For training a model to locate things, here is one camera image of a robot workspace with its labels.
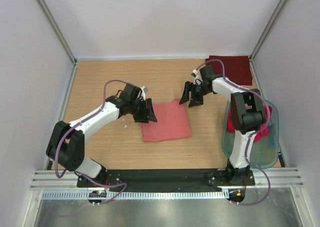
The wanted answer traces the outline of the teal transparent plastic basket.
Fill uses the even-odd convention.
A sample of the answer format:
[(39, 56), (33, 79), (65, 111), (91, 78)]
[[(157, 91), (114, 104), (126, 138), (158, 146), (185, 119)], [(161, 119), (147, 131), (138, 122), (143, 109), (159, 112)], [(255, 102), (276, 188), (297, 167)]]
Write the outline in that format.
[[(278, 161), (279, 152), (279, 113), (276, 106), (267, 102), (270, 110), (268, 127), (259, 133), (253, 142), (250, 161), (262, 169), (272, 168)], [(230, 103), (227, 103), (224, 117), (224, 130), (221, 139), (221, 148), (226, 157), (232, 153), (235, 140), (235, 128), (231, 122)]]

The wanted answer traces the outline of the salmon pink t shirt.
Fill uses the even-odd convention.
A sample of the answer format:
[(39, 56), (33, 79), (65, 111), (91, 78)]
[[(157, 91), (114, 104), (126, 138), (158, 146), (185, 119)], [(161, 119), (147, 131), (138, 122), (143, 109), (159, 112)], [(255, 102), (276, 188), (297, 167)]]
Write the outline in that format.
[(145, 143), (158, 143), (186, 139), (192, 136), (188, 113), (179, 99), (152, 105), (157, 122), (140, 125)]

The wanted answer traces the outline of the aluminium front frame rail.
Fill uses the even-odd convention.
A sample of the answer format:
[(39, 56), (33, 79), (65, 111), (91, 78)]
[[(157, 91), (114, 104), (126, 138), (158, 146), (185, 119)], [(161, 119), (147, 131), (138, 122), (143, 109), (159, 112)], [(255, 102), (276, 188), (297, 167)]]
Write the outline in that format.
[(217, 188), (302, 187), (297, 168), (276, 167), (264, 171), (251, 169), (247, 176), (232, 182), (223, 168), (218, 169), (113, 169), (95, 180), (103, 185), (127, 183), (127, 192), (173, 193), (211, 192)]

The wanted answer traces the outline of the left aluminium corner post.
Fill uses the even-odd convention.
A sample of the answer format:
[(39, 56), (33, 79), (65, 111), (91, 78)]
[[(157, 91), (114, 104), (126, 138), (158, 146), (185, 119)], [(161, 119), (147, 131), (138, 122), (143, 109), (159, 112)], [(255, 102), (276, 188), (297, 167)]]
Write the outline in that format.
[(35, 0), (39, 5), (41, 11), (44, 14), (44, 17), (47, 19), (50, 27), (52, 28), (54, 34), (56, 35), (57, 39), (59, 40), (61, 46), (63, 47), (65, 53), (67, 54), (68, 58), (71, 60), (73, 65), (77, 64), (77, 59), (75, 58), (70, 46), (68, 45), (61, 29), (59, 28), (50, 8), (48, 7), (45, 0)]

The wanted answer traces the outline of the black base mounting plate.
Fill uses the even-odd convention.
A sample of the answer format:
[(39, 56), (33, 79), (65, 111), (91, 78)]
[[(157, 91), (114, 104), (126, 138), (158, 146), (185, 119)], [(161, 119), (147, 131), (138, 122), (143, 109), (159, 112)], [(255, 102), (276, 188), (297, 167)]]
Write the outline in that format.
[(113, 186), (110, 191), (119, 192), (126, 183), (125, 192), (131, 193), (204, 193), (218, 192), (222, 187), (254, 186), (253, 172), (238, 182), (231, 182), (224, 169), (110, 169), (93, 179), (78, 175), (78, 188)]

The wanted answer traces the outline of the aluminium corner post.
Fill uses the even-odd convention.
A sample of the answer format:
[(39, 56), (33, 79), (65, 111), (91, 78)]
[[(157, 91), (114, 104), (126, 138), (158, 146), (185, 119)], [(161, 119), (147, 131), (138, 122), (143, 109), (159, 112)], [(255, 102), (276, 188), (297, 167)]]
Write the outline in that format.
[(65, 53), (67, 54), (68, 58), (71, 60), (73, 65), (77, 64), (77, 59), (75, 58), (70, 46), (68, 45), (61, 29), (59, 28), (50, 8), (48, 7), (45, 0), (35, 0), (39, 5), (41, 11), (44, 14), (44, 17), (47, 19), (50, 27), (52, 28), (54, 34), (56, 35), (57, 39), (59, 40), (61, 46), (63, 47)]
[(275, 26), (276, 22), (278, 21), (279, 17), (281, 16), (285, 6), (289, 0), (279, 0), (275, 9), (273, 10), (271, 17), (269, 18), (265, 28), (262, 31), (252, 53), (249, 56), (251, 62), (254, 61), (255, 57), (257, 56), (258, 52), (260, 51), (262, 45), (264, 44), (265, 40), (267, 39), (268, 35), (272, 31), (273, 27)]

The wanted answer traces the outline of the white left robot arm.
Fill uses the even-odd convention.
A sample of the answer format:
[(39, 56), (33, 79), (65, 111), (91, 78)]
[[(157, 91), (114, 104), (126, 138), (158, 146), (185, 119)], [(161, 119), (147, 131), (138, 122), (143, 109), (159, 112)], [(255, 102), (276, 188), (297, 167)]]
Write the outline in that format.
[(86, 141), (107, 124), (125, 115), (132, 115), (136, 123), (156, 123), (152, 99), (146, 97), (147, 88), (125, 83), (115, 95), (103, 95), (102, 104), (83, 117), (71, 122), (55, 124), (46, 155), (56, 166), (74, 172), (95, 187), (106, 184), (107, 170), (100, 163), (85, 156)]

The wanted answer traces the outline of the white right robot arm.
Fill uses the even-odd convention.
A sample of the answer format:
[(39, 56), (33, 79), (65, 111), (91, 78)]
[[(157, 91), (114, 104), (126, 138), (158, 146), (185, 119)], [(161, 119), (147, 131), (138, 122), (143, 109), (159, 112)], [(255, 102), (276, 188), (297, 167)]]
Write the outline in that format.
[(210, 65), (194, 69), (193, 81), (186, 81), (179, 104), (188, 107), (204, 104), (210, 93), (224, 96), (230, 103), (231, 122), (235, 129), (233, 149), (227, 160), (225, 179), (239, 185), (249, 175), (249, 157), (253, 141), (270, 116), (268, 107), (257, 89), (247, 89), (230, 81), (223, 74), (216, 74)]

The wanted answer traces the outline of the folded dark red t shirt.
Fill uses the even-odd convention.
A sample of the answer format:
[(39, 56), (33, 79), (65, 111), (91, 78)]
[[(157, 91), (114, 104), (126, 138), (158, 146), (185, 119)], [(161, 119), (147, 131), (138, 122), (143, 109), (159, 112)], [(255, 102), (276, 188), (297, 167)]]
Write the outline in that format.
[(210, 55), (205, 61), (221, 60), (225, 67), (225, 76), (240, 86), (252, 86), (253, 76), (248, 56)]

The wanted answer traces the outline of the right aluminium corner post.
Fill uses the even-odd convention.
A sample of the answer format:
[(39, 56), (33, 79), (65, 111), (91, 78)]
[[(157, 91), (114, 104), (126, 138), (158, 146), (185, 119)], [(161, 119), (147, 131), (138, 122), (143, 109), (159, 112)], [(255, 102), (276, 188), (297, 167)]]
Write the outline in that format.
[(265, 40), (267, 39), (268, 35), (272, 31), (273, 27), (275, 26), (276, 22), (278, 21), (279, 17), (281, 16), (285, 6), (289, 0), (279, 0), (275, 9), (273, 10), (271, 17), (269, 18), (265, 28), (262, 31), (252, 53), (249, 56), (251, 62), (254, 61), (255, 57), (257, 56), (258, 52), (260, 51), (262, 45), (264, 44)]

